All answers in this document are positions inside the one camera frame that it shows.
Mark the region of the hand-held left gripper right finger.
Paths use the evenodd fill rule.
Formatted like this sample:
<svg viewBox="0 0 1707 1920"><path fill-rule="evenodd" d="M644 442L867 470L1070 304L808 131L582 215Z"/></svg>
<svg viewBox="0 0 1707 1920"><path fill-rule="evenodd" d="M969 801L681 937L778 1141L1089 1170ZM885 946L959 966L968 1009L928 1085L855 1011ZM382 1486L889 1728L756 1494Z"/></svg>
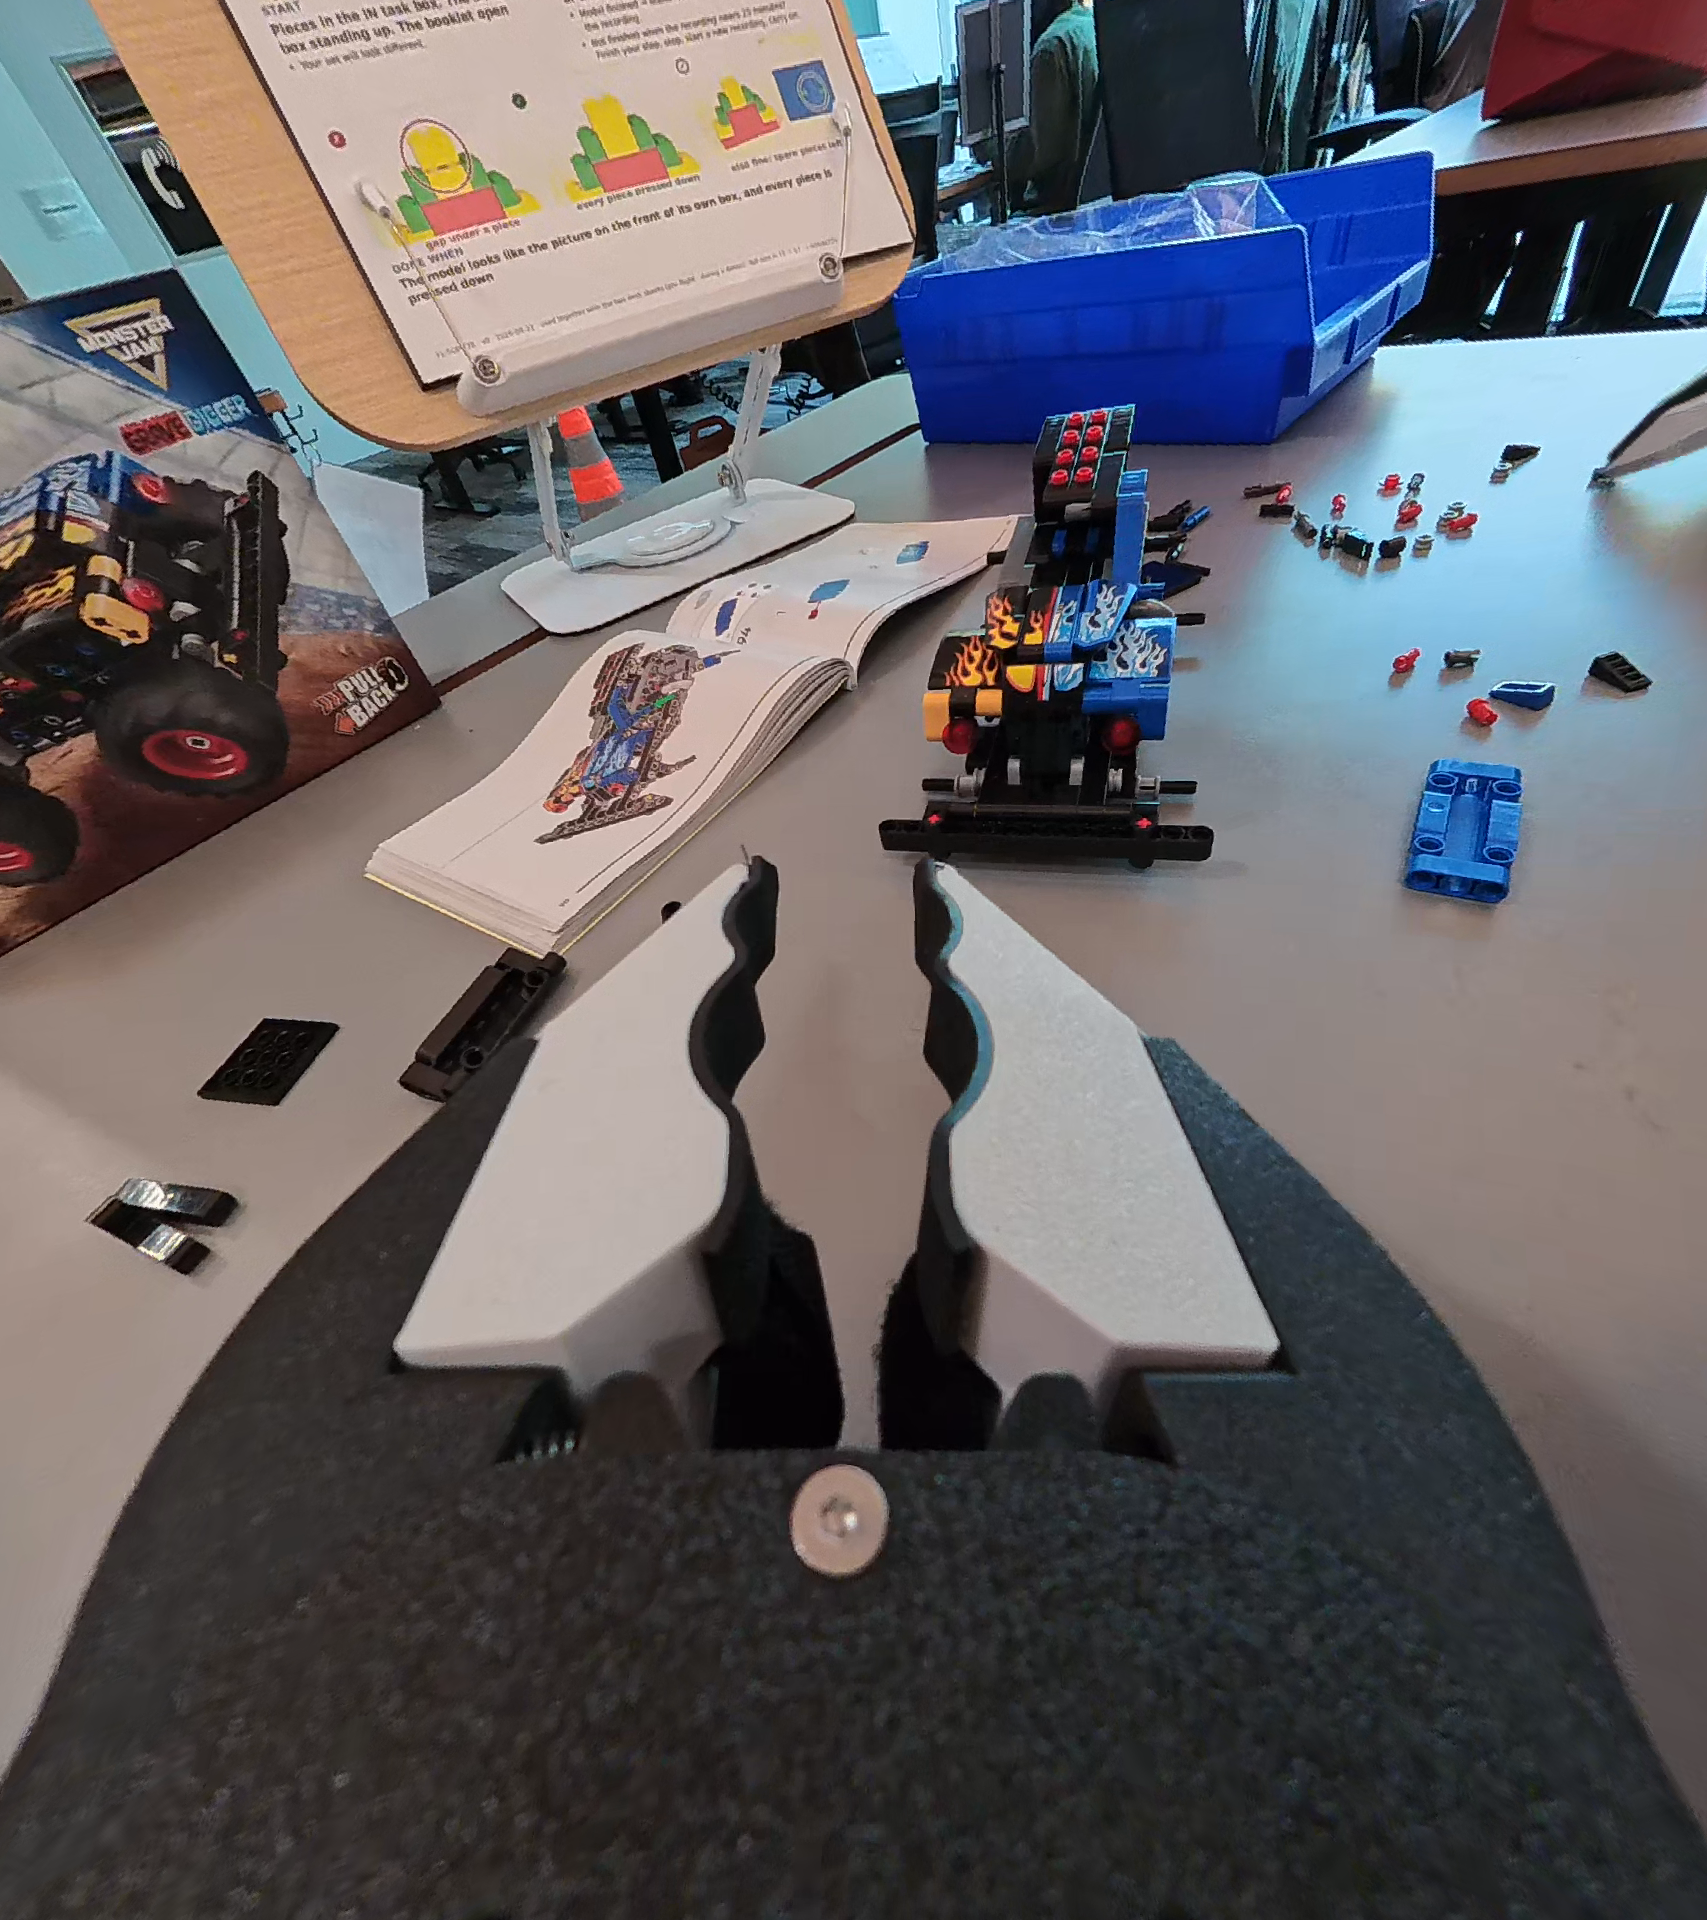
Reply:
<svg viewBox="0 0 1707 1920"><path fill-rule="evenodd" d="M913 875L948 1098L914 1244L935 1354L993 1388L1260 1375L1276 1327L1147 1039L955 866Z"/></svg>

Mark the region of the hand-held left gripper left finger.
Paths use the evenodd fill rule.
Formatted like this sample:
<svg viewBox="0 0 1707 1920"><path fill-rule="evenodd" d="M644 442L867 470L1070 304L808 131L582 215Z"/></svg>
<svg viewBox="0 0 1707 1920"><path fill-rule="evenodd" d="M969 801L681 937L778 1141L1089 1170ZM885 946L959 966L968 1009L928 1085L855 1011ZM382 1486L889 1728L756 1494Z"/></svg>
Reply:
<svg viewBox="0 0 1707 1920"><path fill-rule="evenodd" d="M763 1049L775 868L733 864L538 1035L395 1337L405 1367L651 1376L746 1433L720 1359L771 1332L775 1237L735 1092Z"/></svg>

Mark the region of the lego truck model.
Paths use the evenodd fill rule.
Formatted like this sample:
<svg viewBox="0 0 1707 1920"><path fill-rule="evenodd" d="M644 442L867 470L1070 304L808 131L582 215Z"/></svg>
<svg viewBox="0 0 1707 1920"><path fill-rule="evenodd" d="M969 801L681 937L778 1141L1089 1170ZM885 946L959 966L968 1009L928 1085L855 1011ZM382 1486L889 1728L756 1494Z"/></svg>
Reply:
<svg viewBox="0 0 1707 1920"><path fill-rule="evenodd" d="M920 781L920 815L877 825L885 850L1134 868L1211 855L1208 825L1161 812L1193 781L1141 770L1143 742L1164 739L1180 614L1143 578L1150 475L1127 461L1132 435L1132 404L1045 419L1032 513L920 695L925 737L961 765Z"/></svg>

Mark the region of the black lego panel with holes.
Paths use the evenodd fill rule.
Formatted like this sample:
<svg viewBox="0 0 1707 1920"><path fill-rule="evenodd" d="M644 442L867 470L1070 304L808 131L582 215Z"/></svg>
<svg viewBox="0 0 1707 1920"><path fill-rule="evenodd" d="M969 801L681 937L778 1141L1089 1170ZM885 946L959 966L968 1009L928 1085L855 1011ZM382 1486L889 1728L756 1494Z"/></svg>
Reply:
<svg viewBox="0 0 1707 1920"><path fill-rule="evenodd" d="M398 1085L432 1102L457 1098L565 984L565 955L505 949L419 1041Z"/></svg>

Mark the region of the black lego plate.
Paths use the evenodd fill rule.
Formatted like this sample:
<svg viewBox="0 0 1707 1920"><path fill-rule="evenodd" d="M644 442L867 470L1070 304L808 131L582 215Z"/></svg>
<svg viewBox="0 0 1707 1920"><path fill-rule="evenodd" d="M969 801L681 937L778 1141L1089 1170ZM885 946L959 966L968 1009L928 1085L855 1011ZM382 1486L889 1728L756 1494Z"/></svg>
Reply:
<svg viewBox="0 0 1707 1920"><path fill-rule="evenodd" d="M266 1016L198 1087L201 1099L278 1106L336 1039L336 1020Z"/></svg>

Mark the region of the scatter of small lego pieces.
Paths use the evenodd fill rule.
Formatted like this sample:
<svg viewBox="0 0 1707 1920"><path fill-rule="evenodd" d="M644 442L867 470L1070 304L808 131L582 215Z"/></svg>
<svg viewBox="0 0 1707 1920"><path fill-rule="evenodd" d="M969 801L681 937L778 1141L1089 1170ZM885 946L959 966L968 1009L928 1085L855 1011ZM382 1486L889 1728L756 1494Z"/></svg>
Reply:
<svg viewBox="0 0 1707 1920"><path fill-rule="evenodd" d="M1531 726L1554 707L1651 690L1653 644L1598 551L1608 492L1564 442L1510 442L1480 490L1464 465L1389 470L1375 496L1291 498L1289 541L1260 546L1257 588L1232 617L1281 682L1326 708L1347 690L1432 694L1468 739Z"/></svg>

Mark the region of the blue flat lego panel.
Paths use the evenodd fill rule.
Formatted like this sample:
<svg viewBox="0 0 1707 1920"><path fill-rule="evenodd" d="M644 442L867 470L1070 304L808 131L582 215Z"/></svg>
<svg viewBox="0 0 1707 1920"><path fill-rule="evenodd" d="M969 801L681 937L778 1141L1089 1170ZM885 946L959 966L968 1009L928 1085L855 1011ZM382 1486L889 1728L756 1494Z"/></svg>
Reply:
<svg viewBox="0 0 1707 1920"><path fill-rule="evenodd" d="M1502 902L1523 839L1523 767L1435 757L1422 775L1403 885L1464 902Z"/></svg>

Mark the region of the lego set box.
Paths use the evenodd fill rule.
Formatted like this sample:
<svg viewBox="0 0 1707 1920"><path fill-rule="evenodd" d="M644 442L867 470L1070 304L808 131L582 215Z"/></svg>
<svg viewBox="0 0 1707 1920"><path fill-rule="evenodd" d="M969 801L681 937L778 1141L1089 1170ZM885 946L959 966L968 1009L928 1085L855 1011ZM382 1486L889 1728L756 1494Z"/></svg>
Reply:
<svg viewBox="0 0 1707 1920"><path fill-rule="evenodd" d="M434 707L179 274L0 314L0 955Z"/></svg>

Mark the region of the grey office table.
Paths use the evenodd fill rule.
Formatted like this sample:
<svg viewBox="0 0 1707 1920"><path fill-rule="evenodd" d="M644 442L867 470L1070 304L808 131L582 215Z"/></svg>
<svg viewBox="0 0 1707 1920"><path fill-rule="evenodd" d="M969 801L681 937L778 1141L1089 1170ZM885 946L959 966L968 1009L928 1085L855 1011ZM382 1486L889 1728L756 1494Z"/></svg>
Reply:
<svg viewBox="0 0 1707 1920"><path fill-rule="evenodd" d="M1403 148L1430 150L1440 197L1695 162L1707 159L1707 84L1496 127L1459 101L1415 123Z"/></svg>

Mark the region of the open instruction booklet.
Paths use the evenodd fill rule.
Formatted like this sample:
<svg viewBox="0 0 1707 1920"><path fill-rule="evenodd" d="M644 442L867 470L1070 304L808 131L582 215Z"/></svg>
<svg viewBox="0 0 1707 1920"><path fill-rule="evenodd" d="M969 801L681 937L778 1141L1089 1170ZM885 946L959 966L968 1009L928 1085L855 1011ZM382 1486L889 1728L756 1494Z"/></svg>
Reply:
<svg viewBox="0 0 1707 1920"><path fill-rule="evenodd" d="M1015 513L855 523L693 588L562 686L477 785L387 839L365 875L545 955L731 803L899 610L974 578Z"/></svg>

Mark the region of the red plastic bin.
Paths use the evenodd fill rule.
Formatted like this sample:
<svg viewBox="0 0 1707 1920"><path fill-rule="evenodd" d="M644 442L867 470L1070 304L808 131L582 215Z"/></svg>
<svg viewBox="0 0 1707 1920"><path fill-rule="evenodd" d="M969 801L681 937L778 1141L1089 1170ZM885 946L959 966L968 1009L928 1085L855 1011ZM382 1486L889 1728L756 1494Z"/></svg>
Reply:
<svg viewBox="0 0 1707 1920"><path fill-rule="evenodd" d="M1523 120L1707 80L1707 2L1502 2L1486 120Z"/></svg>

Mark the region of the clear plastic bag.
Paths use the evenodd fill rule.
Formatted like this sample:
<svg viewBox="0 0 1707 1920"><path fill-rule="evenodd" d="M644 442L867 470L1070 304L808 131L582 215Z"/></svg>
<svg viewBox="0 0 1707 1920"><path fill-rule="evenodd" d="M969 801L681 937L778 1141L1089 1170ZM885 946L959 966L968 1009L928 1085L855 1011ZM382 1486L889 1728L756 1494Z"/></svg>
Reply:
<svg viewBox="0 0 1707 1920"><path fill-rule="evenodd" d="M969 261L1051 261L1066 257L1112 257L1154 245L1214 242L1257 230L1291 228L1271 181L1255 173L1227 173L1173 193L1104 199L989 228Z"/></svg>

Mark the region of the blue plastic bin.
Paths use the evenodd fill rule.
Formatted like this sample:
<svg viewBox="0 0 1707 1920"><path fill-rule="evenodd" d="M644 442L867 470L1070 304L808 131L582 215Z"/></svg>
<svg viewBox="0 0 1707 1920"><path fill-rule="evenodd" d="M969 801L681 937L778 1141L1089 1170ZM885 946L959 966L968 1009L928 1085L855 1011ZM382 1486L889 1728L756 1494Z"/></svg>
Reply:
<svg viewBox="0 0 1707 1920"><path fill-rule="evenodd" d="M930 442L1032 439L1053 412L1134 404L1143 442L1271 442L1420 300L1435 165L1350 159L1268 178L1291 228L1051 261L908 271L894 297Z"/></svg>

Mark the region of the orange striped traffic cone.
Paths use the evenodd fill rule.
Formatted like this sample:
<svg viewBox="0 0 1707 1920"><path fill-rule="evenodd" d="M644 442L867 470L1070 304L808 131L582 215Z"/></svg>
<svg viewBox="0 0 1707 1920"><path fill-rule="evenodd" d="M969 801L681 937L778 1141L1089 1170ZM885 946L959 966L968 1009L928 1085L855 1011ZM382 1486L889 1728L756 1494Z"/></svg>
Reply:
<svg viewBox="0 0 1707 1920"><path fill-rule="evenodd" d="M553 415L552 454L565 461L565 478L578 521L593 521L623 501L623 478L605 454L593 422L582 404Z"/></svg>

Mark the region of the tabletop document stand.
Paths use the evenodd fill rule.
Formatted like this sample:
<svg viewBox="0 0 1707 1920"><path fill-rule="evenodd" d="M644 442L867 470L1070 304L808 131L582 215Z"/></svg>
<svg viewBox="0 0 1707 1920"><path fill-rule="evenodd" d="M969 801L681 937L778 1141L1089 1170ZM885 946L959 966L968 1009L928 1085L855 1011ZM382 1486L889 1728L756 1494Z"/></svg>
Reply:
<svg viewBox="0 0 1707 1920"><path fill-rule="evenodd" d="M840 297L827 311L772 319L720 345L642 357L631 371L588 375L582 386L511 400L503 411L477 411L467 404L465 383L422 386L413 375L221 6L99 2L96 12L139 84L145 106L155 110L160 131L181 158L192 188L295 378L349 431L398 450L448 450L482 438L490 429L534 424L541 512L552 512L545 424L565 407L631 390L750 352L771 357L788 340L877 309L905 274L913 242L844 269ZM894 184L908 202L850 15L840 2L835 9L840 37L858 60L867 115L882 131Z"/></svg>

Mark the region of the laminated instruction sheet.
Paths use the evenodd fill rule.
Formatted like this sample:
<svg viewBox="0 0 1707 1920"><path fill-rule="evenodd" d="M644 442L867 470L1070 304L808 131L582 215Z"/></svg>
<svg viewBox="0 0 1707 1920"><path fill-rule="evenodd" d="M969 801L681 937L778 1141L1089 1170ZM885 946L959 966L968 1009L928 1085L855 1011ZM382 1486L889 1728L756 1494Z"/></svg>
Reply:
<svg viewBox="0 0 1707 1920"><path fill-rule="evenodd" d="M503 411L913 242L832 2L224 2L422 386Z"/></svg>

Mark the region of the dark wall sign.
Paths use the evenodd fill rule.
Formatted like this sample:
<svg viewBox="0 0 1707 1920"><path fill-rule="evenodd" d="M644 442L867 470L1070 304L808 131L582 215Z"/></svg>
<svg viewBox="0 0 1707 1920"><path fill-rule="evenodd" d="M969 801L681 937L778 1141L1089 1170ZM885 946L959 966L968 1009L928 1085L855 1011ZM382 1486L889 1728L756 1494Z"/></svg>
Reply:
<svg viewBox="0 0 1707 1920"><path fill-rule="evenodd" d="M173 257L221 248L221 237L155 123L108 131L108 144Z"/></svg>

